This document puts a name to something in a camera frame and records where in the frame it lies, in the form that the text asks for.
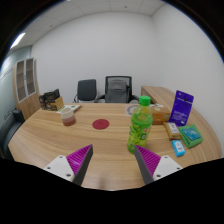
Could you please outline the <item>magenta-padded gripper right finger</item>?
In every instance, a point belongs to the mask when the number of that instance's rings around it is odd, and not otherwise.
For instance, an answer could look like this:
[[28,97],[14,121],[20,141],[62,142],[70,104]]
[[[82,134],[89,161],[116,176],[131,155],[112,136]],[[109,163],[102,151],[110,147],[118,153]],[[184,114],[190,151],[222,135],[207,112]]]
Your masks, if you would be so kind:
[[135,146],[134,155],[145,184],[152,183],[182,169],[168,155],[159,156],[138,145]]

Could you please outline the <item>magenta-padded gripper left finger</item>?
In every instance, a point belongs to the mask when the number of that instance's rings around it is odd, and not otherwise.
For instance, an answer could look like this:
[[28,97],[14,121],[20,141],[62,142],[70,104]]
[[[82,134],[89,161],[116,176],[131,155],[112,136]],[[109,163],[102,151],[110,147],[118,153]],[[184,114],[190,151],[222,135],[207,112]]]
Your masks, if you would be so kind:
[[93,145],[90,144],[68,156],[57,156],[44,170],[81,186],[92,155]]

